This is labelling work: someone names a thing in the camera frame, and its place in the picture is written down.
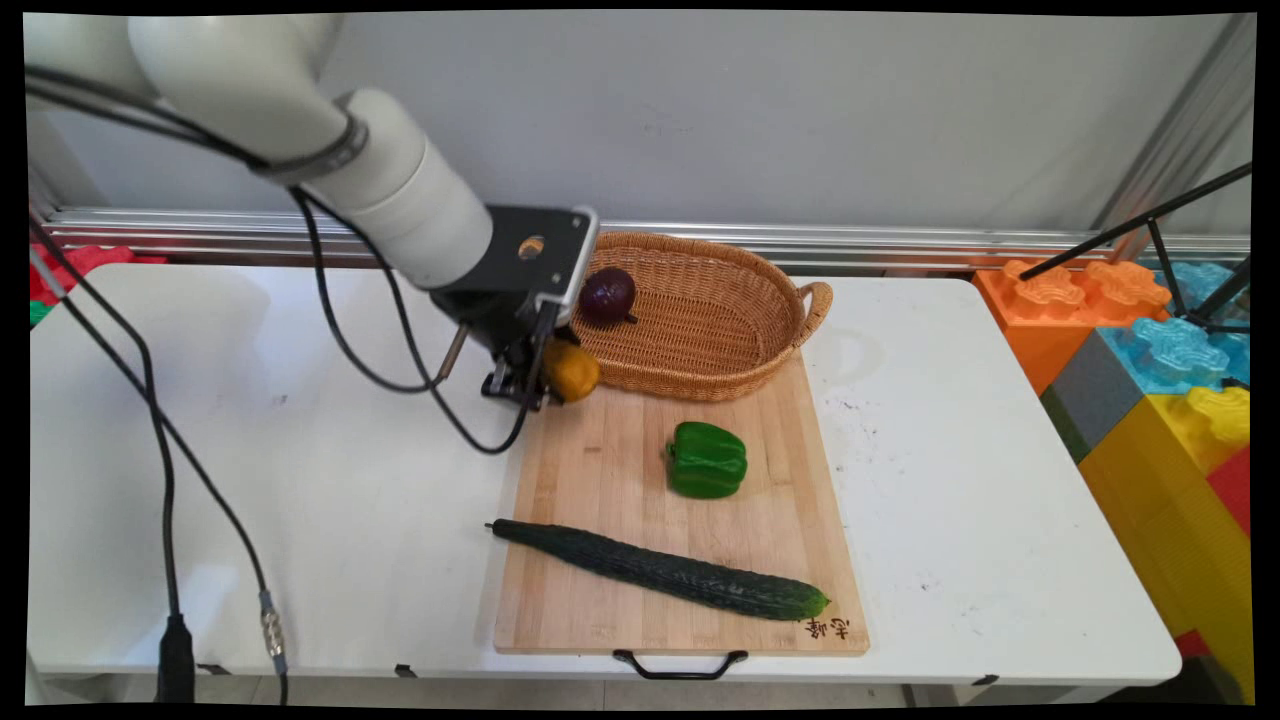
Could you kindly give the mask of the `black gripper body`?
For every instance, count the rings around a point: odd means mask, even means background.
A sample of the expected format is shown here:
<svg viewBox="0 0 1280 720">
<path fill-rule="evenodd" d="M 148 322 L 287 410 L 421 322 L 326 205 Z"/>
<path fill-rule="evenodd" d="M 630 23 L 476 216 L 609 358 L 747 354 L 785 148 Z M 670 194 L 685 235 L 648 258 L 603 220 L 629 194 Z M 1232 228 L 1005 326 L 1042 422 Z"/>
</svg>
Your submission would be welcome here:
<svg viewBox="0 0 1280 720">
<path fill-rule="evenodd" d="M 550 301 L 535 293 L 470 290 L 433 290 L 430 300 L 457 325 L 442 373 L 452 372 L 466 340 L 479 342 L 497 363 L 529 364 L 535 313 Z"/>
</svg>

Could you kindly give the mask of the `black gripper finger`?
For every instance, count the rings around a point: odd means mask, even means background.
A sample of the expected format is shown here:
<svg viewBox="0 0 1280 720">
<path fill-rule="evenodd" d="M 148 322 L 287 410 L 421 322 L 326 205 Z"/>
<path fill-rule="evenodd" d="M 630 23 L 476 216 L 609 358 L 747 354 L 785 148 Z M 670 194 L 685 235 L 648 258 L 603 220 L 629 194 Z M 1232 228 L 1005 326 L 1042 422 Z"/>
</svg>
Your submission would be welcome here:
<svg viewBox="0 0 1280 720">
<path fill-rule="evenodd" d="M 547 301 L 538 306 L 530 334 L 530 359 L 525 372 L 524 389 L 526 393 L 543 393 L 539 386 L 543 359 L 549 338 L 554 334 L 559 313 L 559 304 Z"/>
<path fill-rule="evenodd" d="M 481 395 L 536 413 L 547 400 L 549 388 L 541 370 L 534 372 L 527 364 L 495 363 L 493 372 L 481 383 Z"/>
</svg>

